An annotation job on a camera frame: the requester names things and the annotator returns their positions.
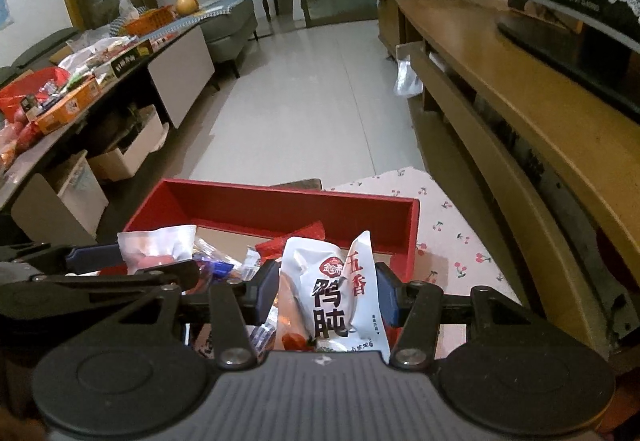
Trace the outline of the white red snack packet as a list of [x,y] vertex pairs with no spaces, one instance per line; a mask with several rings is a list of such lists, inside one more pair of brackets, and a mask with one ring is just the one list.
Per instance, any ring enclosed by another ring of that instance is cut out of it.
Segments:
[[276,341],[276,321],[267,319],[260,325],[246,325],[242,319],[220,319],[206,323],[193,341],[201,357],[222,360],[226,354],[262,359]]

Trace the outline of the vacuum packed pink sausages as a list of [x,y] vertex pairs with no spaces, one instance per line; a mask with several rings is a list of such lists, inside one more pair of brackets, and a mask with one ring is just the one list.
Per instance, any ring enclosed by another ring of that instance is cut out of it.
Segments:
[[196,226],[194,224],[161,227],[154,231],[122,232],[117,242],[127,273],[191,260]]

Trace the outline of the white chicken gizzard packet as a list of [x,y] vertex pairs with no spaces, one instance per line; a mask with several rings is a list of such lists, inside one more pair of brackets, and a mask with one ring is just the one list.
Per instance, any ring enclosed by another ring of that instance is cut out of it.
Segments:
[[277,309],[279,349],[378,351],[384,361],[390,358],[368,231],[352,241],[347,253],[319,239],[288,239]]

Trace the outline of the blue snack packet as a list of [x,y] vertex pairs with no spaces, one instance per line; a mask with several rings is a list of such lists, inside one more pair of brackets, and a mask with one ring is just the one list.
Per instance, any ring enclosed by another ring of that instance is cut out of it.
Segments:
[[242,281],[241,263],[222,253],[200,236],[194,239],[192,259],[198,265],[200,277],[191,293],[204,293],[210,285],[220,282]]

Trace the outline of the cherry print tablecloth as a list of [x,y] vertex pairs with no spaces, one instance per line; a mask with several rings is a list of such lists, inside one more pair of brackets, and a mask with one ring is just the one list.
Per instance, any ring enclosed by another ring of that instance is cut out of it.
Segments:
[[474,286],[497,289],[518,302],[494,255],[432,176],[413,167],[335,185],[337,192],[416,198],[419,226],[414,277],[450,295],[467,296]]

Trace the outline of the long grey side table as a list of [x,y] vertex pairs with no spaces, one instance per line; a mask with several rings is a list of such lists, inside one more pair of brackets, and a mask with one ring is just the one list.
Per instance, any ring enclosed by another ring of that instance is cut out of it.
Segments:
[[168,135],[180,128],[215,66],[198,26],[180,31],[125,74],[96,78],[101,96],[73,122],[18,156],[1,178],[2,245],[91,245],[114,239],[162,179],[160,153],[124,181],[99,181],[88,160],[118,142],[154,105]]

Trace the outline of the red cardboard box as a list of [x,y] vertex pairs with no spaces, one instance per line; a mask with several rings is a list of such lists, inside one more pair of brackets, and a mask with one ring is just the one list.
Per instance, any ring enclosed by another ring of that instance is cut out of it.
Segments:
[[168,179],[151,190],[124,230],[195,224],[276,239],[319,221],[326,240],[344,249],[368,231],[372,250],[389,255],[390,269],[407,282],[416,260],[419,211],[414,198]]

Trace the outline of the white storage box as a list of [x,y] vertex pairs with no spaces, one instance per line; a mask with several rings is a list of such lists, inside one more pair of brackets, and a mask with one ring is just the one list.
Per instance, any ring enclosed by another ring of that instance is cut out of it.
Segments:
[[140,109],[138,119],[118,142],[88,160],[96,179],[117,182],[133,178],[145,159],[164,146],[168,130],[154,105]]

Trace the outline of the orange snack box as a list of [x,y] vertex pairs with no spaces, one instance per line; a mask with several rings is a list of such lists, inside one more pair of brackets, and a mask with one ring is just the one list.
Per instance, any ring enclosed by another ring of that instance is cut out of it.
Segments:
[[101,96],[96,78],[91,77],[81,86],[68,92],[43,112],[36,120],[42,134],[50,134],[67,123],[73,122],[85,109]]

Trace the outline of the red plastic basin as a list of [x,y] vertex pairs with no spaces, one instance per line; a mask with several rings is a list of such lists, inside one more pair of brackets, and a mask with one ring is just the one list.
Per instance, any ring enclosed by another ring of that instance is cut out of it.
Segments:
[[70,74],[63,68],[51,66],[28,75],[23,75],[0,90],[1,112],[9,122],[13,122],[15,112],[21,107],[20,102],[28,94],[35,94],[39,102],[47,100],[47,94],[42,89],[52,81],[55,88],[65,86]]

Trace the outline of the wooden tv cabinet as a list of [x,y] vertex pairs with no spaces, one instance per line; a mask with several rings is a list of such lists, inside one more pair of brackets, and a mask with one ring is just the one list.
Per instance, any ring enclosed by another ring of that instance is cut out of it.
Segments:
[[639,128],[462,0],[378,0],[407,45],[413,114],[449,123],[516,253],[510,282],[619,371],[639,364]]

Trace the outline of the white plastic bag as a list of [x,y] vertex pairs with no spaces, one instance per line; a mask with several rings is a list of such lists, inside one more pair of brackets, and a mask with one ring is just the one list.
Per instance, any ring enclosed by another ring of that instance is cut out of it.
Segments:
[[394,93],[402,98],[415,97],[423,92],[423,82],[411,66],[410,57],[397,61],[397,77]]

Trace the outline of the grey sofa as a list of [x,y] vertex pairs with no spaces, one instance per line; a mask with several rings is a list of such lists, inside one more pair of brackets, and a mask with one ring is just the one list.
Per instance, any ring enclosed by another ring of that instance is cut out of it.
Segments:
[[250,38],[258,40],[253,0],[222,0],[210,6],[215,15],[201,22],[209,55],[216,66],[240,77],[239,58]]

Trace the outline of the orange basket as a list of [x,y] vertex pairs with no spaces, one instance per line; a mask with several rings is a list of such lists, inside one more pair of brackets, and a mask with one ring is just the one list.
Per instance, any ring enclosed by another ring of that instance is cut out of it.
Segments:
[[154,8],[142,13],[124,25],[125,34],[131,37],[143,37],[146,34],[163,28],[175,20],[174,9],[170,5]]

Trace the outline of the yellow pomelo fruit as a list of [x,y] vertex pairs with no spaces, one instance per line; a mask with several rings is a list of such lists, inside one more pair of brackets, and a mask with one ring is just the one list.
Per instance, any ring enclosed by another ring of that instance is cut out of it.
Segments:
[[179,17],[186,17],[200,9],[200,2],[198,0],[175,0],[174,8]]

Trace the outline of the black television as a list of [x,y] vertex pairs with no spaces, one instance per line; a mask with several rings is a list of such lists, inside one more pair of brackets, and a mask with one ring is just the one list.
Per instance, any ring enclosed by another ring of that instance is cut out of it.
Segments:
[[639,19],[622,1],[508,0],[509,40],[634,122],[639,120]]

